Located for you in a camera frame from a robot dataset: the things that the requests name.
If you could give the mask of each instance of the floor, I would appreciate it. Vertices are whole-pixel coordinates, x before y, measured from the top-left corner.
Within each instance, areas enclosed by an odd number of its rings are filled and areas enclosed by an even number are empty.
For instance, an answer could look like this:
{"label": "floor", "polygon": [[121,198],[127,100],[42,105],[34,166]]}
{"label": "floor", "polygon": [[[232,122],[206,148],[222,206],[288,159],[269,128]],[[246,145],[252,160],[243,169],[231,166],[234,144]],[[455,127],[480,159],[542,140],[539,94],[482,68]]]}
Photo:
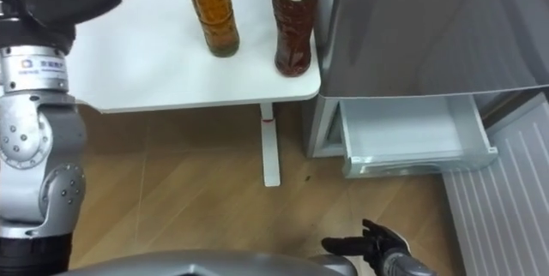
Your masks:
{"label": "floor", "polygon": [[440,177],[346,180],[341,159],[303,155],[299,104],[275,110],[282,186],[267,189],[258,105],[113,115],[82,107],[87,194],[71,266],[167,249],[307,257],[322,253],[323,237],[359,235],[368,218],[399,231],[441,276],[465,274]]}

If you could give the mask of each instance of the refrigerator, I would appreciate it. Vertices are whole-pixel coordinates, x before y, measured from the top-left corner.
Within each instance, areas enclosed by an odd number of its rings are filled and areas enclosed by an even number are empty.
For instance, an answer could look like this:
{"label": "refrigerator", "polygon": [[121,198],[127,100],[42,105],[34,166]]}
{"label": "refrigerator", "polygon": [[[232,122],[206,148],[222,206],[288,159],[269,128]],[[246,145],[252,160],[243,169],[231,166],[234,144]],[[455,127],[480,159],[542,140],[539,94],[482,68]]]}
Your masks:
{"label": "refrigerator", "polygon": [[549,271],[549,0],[319,0],[305,151],[442,174],[469,276]]}

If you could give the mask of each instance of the plastic bottle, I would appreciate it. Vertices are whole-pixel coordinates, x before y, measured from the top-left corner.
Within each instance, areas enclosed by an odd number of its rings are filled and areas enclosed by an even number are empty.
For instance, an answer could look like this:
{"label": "plastic bottle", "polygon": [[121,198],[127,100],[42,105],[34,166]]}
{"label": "plastic bottle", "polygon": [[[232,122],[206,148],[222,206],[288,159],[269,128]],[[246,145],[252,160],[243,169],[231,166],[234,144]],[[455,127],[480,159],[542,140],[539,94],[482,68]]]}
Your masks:
{"label": "plastic bottle", "polygon": [[202,24],[209,49],[217,57],[230,57],[238,50],[240,37],[231,0],[191,0]]}
{"label": "plastic bottle", "polygon": [[273,0],[278,39],[274,63],[286,76],[302,75],[311,65],[311,32],[318,0]]}

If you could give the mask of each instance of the white table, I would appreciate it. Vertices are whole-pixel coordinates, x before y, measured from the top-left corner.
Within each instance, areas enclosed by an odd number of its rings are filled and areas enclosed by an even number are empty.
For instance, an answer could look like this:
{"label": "white table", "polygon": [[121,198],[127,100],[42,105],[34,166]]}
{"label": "white table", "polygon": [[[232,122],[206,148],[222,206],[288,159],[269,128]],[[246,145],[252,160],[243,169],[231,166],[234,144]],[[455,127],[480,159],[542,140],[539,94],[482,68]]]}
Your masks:
{"label": "white table", "polygon": [[232,0],[234,57],[213,57],[190,0],[125,0],[78,27],[68,56],[70,92],[104,113],[260,104],[265,185],[280,185],[274,102],[314,97],[317,54],[298,78],[274,66],[271,0]]}

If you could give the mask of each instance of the white drawer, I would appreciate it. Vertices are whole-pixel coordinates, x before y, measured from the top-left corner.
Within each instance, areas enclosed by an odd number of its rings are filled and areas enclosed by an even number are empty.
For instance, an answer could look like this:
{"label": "white drawer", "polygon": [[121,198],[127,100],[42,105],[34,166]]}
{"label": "white drawer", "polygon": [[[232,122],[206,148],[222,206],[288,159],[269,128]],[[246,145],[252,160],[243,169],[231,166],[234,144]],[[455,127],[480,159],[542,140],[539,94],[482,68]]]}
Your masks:
{"label": "white drawer", "polygon": [[497,156],[474,99],[346,99],[340,102],[346,177],[483,168]]}

